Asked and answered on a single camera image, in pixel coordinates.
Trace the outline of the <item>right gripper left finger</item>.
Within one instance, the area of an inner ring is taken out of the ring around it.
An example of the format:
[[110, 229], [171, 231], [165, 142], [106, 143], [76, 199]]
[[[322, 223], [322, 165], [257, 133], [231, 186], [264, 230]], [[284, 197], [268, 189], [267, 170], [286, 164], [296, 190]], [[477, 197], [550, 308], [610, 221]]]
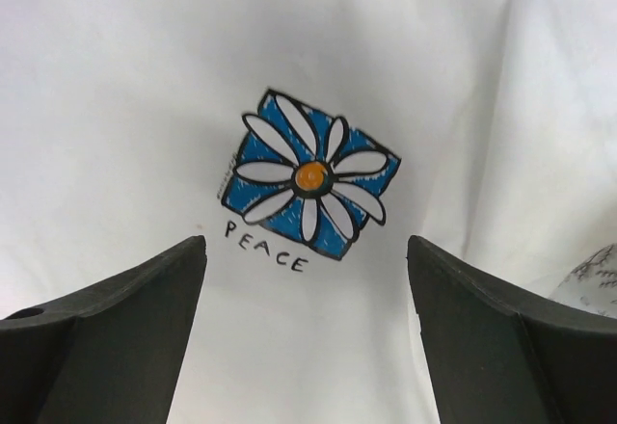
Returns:
[[193, 236], [3, 319], [2, 422], [166, 422], [206, 262], [206, 241]]

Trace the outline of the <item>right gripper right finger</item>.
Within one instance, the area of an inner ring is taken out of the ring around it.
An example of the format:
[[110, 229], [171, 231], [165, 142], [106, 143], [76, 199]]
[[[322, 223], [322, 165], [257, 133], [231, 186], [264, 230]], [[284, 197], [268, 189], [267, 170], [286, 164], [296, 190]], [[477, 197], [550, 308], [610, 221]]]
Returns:
[[615, 422], [615, 319], [543, 298], [420, 236], [407, 260], [442, 423]]

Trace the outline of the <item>white daisy print t-shirt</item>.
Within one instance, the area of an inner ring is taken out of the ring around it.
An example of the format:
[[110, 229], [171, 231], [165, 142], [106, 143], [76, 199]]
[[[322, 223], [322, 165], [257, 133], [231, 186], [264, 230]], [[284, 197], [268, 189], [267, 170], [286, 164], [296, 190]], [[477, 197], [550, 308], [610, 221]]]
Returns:
[[[263, 94], [392, 151], [338, 261], [219, 201]], [[616, 0], [1, 0], [1, 312], [191, 235], [173, 423], [435, 423], [407, 242], [541, 295], [616, 240]]]

